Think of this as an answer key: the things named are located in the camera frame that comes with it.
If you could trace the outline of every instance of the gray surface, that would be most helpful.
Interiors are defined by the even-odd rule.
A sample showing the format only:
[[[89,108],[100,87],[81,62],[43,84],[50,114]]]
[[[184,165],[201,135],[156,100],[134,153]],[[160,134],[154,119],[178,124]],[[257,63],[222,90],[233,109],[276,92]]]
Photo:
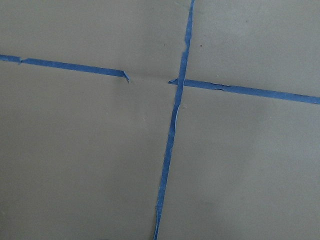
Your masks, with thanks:
[[[159,239],[319,239],[319,106],[184,91]]]
[[[189,0],[0,1],[0,239],[151,239]],[[317,0],[197,0],[187,78],[320,97]],[[159,237],[320,238],[319,106],[186,88]]]

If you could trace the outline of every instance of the painter's tape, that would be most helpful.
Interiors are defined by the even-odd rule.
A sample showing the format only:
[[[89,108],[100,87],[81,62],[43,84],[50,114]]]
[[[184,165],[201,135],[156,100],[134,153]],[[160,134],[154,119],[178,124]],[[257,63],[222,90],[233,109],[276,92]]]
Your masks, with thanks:
[[[178,85],[178,79],[169,81],[169,84]],[[316,96],[306,96],[294,93],[282,92],[282,91],[270,91],[257,88],[243,87],[243,86],[232,86],[232,85],[222,85],[215,84],[206,81],[196,81],[196,80],[185,80],[184,85],[193,88],[200,89],[210,89],[210,90],[221,90],[224,92],[236,93],[236,94],[246,94],[258,97],[272,98],[272,99],[283,99],[295,102],[303,102],[308,104],[320,104],[320,97]]]
[[[170,168],[170,162],[171,162],[171,156],[172,156],[172,148],[174,146],[174,141],[175,141],[177,116],[178,116],[179,106],[181,104],[182,94],[184,90],[184,81],[185,81],[186,71],[187,71],[189,49],[190,49],[190,43],[191,43],[191,37],[192,37],[194,3],[195,3],[195,0],[191,0],[188,22],[186,25],[186,31],[185,31],[185,37],[184,37],[185,50],[182,53],[182,57],[181,57],[179,78],[177,79],[177,90],[175,92],[175,100],[174,100],[174,106],[173,106],[172,115],[171,115],[168,141],[166,143],[166,149],[165,149],[165,155],[164,155],[164,161],[163,161],[161,182],[160,182],[160,187],[158,191],[158,200],[156,204],[156,224],[155,224],[153,240],[158,239],[160,220],[162,215],[162,209],[164,206],[168,174],[169,174],[169,168]]]
[[[35,58],[21,59],[18,56],[10,56],[10,55],[0,55],[0,60],[8,61],[8,62],[23,63],[23,64],[38,65],[38,66],[44,66],[44,67],[51,67],[51,68],[58,68],[58,69],[74,70],[74,71],[87,72],[87,73],[93,73],[93,74],[122,77],[122,78],[126,78],[128,82],[130,80],[127,73],[123,70],[116,70],[116,69],[96,67],[96,66],[86,66],[86,65],[65,63],[65,62],[59,62],[59,61],[48,61],[48,60],[41,60],[41,59],[35,59]]]

